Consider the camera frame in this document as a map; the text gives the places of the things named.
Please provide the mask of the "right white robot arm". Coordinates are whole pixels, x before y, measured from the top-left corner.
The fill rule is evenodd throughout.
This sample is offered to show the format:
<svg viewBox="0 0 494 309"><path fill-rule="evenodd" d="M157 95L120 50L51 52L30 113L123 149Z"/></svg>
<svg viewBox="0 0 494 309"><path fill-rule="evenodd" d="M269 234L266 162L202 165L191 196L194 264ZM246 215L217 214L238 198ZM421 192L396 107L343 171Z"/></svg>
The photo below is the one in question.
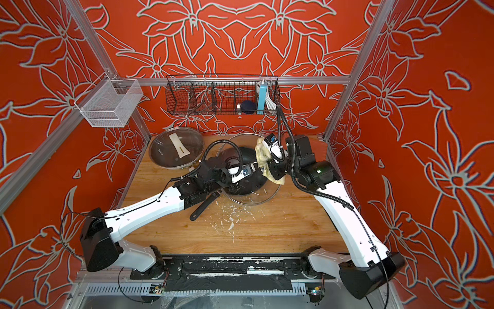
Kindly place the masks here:
<svg viewBox="0 0 494 309"><path fill-rule="evenodd" d="M405 266L404 257L391 252L356 210L340 175L328 161L317 161L306 136L288 138L285 145L274 135L261 140L268 152L267 170L275 180L291 176L294 185L311 194L340 233L347 253L313 248L307 255L309 269L340 280L356 299L363 299L390 281Z"/></svg>

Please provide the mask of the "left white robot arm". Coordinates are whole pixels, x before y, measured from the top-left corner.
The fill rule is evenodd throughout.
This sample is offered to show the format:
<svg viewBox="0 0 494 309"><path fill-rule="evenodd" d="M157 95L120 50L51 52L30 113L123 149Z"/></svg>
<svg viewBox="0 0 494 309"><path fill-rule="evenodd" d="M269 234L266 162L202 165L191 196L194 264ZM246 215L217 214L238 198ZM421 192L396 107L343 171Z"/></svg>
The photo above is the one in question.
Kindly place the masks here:
<svg viewBox="0 0 494 309"><path fill-rule="evenodd" d="M232 184L241 173L239 166L212 166L206 162L189 176L173 179L173 185L150 198L121 209L104 212L101 208L85 216L80 241L88 272L123 267L157 278L165 271L162 254L154 245L143 247L126 241L135 230L169 214L196 204Z"/></svg>

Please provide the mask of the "glass pot lid black knob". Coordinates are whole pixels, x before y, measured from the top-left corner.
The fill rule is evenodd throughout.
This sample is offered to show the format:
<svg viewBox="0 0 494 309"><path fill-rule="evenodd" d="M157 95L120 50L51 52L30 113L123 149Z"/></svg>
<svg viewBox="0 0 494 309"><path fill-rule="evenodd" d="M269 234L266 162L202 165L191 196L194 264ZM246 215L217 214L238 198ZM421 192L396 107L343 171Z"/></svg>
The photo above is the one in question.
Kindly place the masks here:
<svg viewBox="0 0 494 309"><path fill-rule="evenodd" d="M279 191L274 184L262 175L258 166L255 146L259 135L243 133L230 138L237 145L243 157L241 179L224 188L225 195L241 205L261 205L270 201Z"/></svg>

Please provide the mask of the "yellow cleaning cloth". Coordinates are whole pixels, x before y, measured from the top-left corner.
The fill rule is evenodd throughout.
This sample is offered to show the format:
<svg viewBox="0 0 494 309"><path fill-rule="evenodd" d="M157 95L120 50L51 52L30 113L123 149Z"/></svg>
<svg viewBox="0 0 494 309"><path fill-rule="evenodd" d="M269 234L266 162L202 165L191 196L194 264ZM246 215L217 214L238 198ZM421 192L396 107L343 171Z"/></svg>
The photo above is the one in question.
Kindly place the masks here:
<svg viewBox="0 0 494 309"><path fill-rule="evenodd" d="M274 184L284 185L285 176L282 176L279 180L276 180L270 172L268 162L271 160L271 153L270 150L265 146L264 139L262 137L259 137L257 139L255 153L258 166L262 171L262 175Z"/></svg>

